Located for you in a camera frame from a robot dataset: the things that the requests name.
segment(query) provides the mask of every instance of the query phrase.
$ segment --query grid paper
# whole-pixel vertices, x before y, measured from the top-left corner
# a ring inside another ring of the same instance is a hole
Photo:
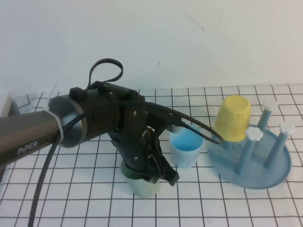
[[[243,95],[257,124],[261,103],[272,97],[280,105],[268,122],[292,121],[297,133],[287,140],[292,170],[287,180],[268,190],[247,190],[230,184],[212,167],[207,141],[196,166],[180,169],[171,163],[168,132],[161,137],[164,156],[180,180],[174,187],[160,181],[155,198],[134,196],[121,172],[121,155],[109,136],[66,149],[58,147],[38,203],[39,227],[302,227],[303,223],[303,85],[244,86],[140,90],[146,101],[168,106],[214,125],[223,98]],[[16,99],[21,113],[41,110],[48,94]],[[50,146],[7,166],[0,184],[0,226],[27,226],[30,206]]]

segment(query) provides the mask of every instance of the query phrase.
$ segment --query blue dish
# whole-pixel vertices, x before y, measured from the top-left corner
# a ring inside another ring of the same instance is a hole
[[[262,139],[256,142],[249,164],[240,175],[235,173],[235,168],[247,139],[228,142],[225,146],[209,143],[208,154],[214,168],[225,180],[244,188],[267,189],[283,182],[292,166],[289,150],[284,146],[275,165],[271,169],[264,167],[276,139],[273,132],[265,130]]]

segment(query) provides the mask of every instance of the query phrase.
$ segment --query black wire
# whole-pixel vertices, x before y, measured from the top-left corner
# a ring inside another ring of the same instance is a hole
[[[121,72],[119,73],[118,76],[116,76],[115,78],[112,78],[112,79],[108,79],[108,80],[105,80],[104,82],[114,82],[114,81],[117,81],[119,80],[121,77],[122,77],[122,74],[123,74],[123,65],[121,62],[115,60],[115,59],[111,59],[111,58],[105,58],[105,59],[101,59],[99,61],[97,61],[90,69],[89,71],[89,84],[87,87],[89,87],[91,85],[91,74],[93,73],[94,69],[100,65],[100,64],[103,64],[103,63],[111,63],[111,64],[114,64],[116,66],[118,66],[120,69],[121,69]]]
[[[161,109],[161,110],[166,110],[166,111],[170,112],[171,114],[178,115],[178,116],[180,116],[184,119],[187,119],[187,120],[199,125],[202,128],[207,129],[209,132],[211,132],[213,135],[215,135],[220,141],[213,140],[212,138],[203,135],[199,131],[197,131],[195,129],[192,129],[189,125],[185,124],[184,122],[182,122],[180,124],[180,126],[186,127],[186,128],[188,126],[190,128],[190,130],[192,130],[193,132],[197,133],[198,135],[202,136],[203,138],[205,138],[205,139],[207,139],[207,140],[209,140],[213,143],[216,143],[216,144],[225,143],[224,139],[216,131],[214,131],[212,128],[205,125],[204,123],[202,123],[202,122],[200,122],[200,121],[198,121],[198,120],[196,120],[196,119],[194,119],[190,116],[187,116],[184,113],[181,113],[181,112],[176,111],[176,110],[172,110],[168,107],[164,107],[164,106],[161,106],[161,105],[155,104],[155,103],[148,103],[148,102],[141,102],[141,101],[121,101],[121,102],[110,103],[110,104],[107,104],[107,105],[96,107],[95,109],[93,109],[89,112],[83,113],[83,114],[79,115],[78,117],[72,119],[68,124],[66,124],[63,127],[63,132],[66,132],[67,130],[69,130],[78,121],[81,121],[83,118],[88,117],[92,114],[95,114],[98,111],[101,111],[101,110],[104,111],[104,110],[113,109],[115,107],[121,107],[121,106],[145,106],[145,107],[152,107],[152,108],[157,108],[157,109]],[[54,151],[55,151],[60,139],[61,139],[61,136],[58,135],[58,137],[57,137],[56,141],[53,143],[53,145],[52,145],[52,147],[51,147],[51,149],[50,149],[50,151],[49,151],[49,153],[46,157],[45,163],[43,165],[43,168],[42,168],[42,171],[41,171],[41,174],[40,174],[40,177],[39,177],[39,181],[37,183],[37,187],[36,187],[36,190],[35,190],[34,198],[33,198],[33,203],[32,203],[32,207],[31,207],[31,211],[30,211],[30,215],[29,215],[28,227],[32,227],[33,224],[34,224],[38,199],[39,199],[40,191],[42,189],[42,185],[43,185],[43,181],[44,181],[44,178],[45,178],[45,175],[46,175],[46,171],[48,169],[49,163],[52,159],[52,156],[54,154]]]
[[[201,136],[201,137],[203,137],[203,138],[206,137],[204,134],[200,133],[200,132],[199,132],[198,130],[196,130],[195,128],[190,127],[190,125],[186,124],[185,122],[181,122],[180,126],[183,127],[183,128],[186,128],[186,129],[189,129],[189,130],[195,132],[196,134],[198,134],[199,136]]]
[[[56,150],[57,145],[59,144],[59,141],[61,139],[61,135],[57,136],[57,139],[55,140],[55,142],[53,143],[51,149],[49,150],[44,165],[42,167],[41,170],[41,174],[39,176],[39,180],[36,186],[36,190],[35,190],[35,194],[33,197],[33,203],[32,203],[32,207],[30,209],[30,213],[29,213],[29,219],[28,219],[28,227],[32,227],[34,226],[34,220],[35,220],[35,214],[36,214],[36,209],[37,209],[37,205],[38,205],[38,201],[39,201],[39,196],[40,196],[40,192],[43,186],[43,182],[44,182],[44,178],[48,169],[48,166],[52,160],[53,154]]]
[[[91,75],[92,75],[92,72],[94,71],[94,69],[102,64],[102,63],[111,63],[111,64],[114,64],[116,66],[118,66],[120,69],[121,69],[121,72],[119,73],[118,76],[116,76],[115,78],[112,78],[112,79],[109,79],[109,80],[106,80],[104,82],[114,82],[114,81],[117,81],[119,80],[122,75],[123,75],[123,65],[117,61],[117,60],[114,60],[114,59],[110,59],[110,58],[106,58],[106,59],[102,59],[102,60],[99,60],[98,62],[96,62],[90,69],[89,71],[89,84],[88,84],[88,88],[90,87],[91,85]],[[145,106],[145,107],[151,107],[151,108],[158,108],[158,109],[161,109],[161,110],[166,110],[168,112],[170,112],[171,114],[175,114],[175,115],[178,115],[184,119],[187,119],[197,125],[199,125],[200,127],[202,128],[205,128],[206,130],[208,130],[209,132],[211,132],[213,135],[215,135],[217,138],[219,138],[220,142],[221,143],[225,143],[224,139],[216,132],[214,131],[211,127],[207,126],[206,124],[203,124],[202,122],[184,114],[184,113],[181,113],[179,111],[176,111],[176,110],[172,110],[172,109],[169,109],[167,107],[164,107],[164,106],[161,106],[161,105],[158,105],[158,104],[154,104],[154,103],[147,103],[147,102],[139,102],[139,101],[121,101],[121,102],[117,102],[117,103],[111,103],[111,104],[108,104],[108,105],[104,105],[104,106],[99,106],[89,112],[86,112],[86,113],[83,113],[81,115],[79,115],[78,117],[74,118],[73,120],[71,120],[67,125],[65,125],[63,127],[63,132],[66,132],[67,130],[69,130],[74,124],[76,124],[78,121],[81,121],[83,118],[89,116],[89,115],[92,115],[98,111],[101,111],[101,110],[106,110],[106,109],[112,109],[114,107],[119,107],[119,106],[127,106],[127,105],[132,105],[132,106]],[[215,141],[213,140],[212,138],[209,138],[205,135],[203,135],[202,133],[200,133],[199,131],[191,128],[189,125],[185,124],[184,122],[182,122],[180,124],[180,126],[182,127],[185,127],[185,128],[188,128],[190,129],[191,131],[195,132],[196,134],[202,136],[203,138],[213,142],[213,143],[216,143],[216,144],[220,144],[219,141]],[[41,192],[41,189],[42,189],[42,186],[43,186],[43,182],[44,182],[44,179],[45,179],[45,175],[46,175],[46,172],[47,172],[47,169],[49,167],[49,164],[52,160],[52,157],[53,157],[53,154],[56,150],[56,147],[57,145],[59,144],[60,142],[60,139],[61,139],[61,135],[58,135],[57,136],[57,139],[55,140],[55,142],[53,143],[50,151],[48,152],[48,155],[45,159],[45,163],[43,165],[43,168],[41,170],[41,174],[40,174],[40,177],[39,177],[39,180],[38,180],[38,183],[37,183],[37,186],[36,186],[36,190],[35,190],[35,194],[34,194],[34,197],[33,197],[33,203],[32,203],[32,207],[31,207],[31,211],[30,211],[30,214],[29,214],[29,220],[28,220],[28,227],[32,227],[34,225],[34,220],[35,220],[35,214],[36,214],[36,209],[37,209],[37,205],[38,205],[38,201],[39,201],[39,196],[40,196],[40,192]]]

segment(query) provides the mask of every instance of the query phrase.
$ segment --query zip tie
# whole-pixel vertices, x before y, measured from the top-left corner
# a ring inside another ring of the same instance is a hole
[[[54,113],[52,113],[49,110],[49,107],[48,107],[49,100],[51,99],[51,96],[52,96],[53,92],[55,91],[56,87],[57,87],[57,84],[55,84],[55,86],[53,87],[51,93],[49,94],[49,96],[47,98],[47,105],[43,108],[43,110],[45,112],[49,113],[51,116],[53,116],[56,119],[56,121],[58,123],[58,126],[59,126],[60,136],[61,136],[61,139],[60,139],[59,142],[61,142],[63,140],[63,138],[64,138],[63,127],[62,127],[61,121],[60,121],[60,119],[59,119],[59,117],[57,115],[55,115]]]

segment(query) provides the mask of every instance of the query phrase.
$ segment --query white background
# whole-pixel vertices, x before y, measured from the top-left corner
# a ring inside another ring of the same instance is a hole
[[[2,0],[0,91],[86,87],[102,58],[132,88],[303,82],[301,0]],[[102,66],[94,79],[115,76]]]

